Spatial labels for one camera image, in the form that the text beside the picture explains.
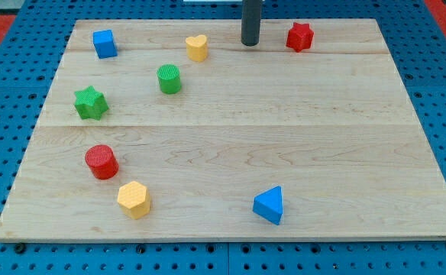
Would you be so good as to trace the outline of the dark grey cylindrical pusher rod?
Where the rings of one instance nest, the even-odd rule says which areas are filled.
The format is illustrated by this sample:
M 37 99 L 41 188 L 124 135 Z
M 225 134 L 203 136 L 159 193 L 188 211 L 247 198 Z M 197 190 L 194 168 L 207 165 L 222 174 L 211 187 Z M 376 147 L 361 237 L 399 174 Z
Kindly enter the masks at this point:
M 262 0 L 243 0 L 241 15 L 241 43 L 252 47 L 260 40 Z

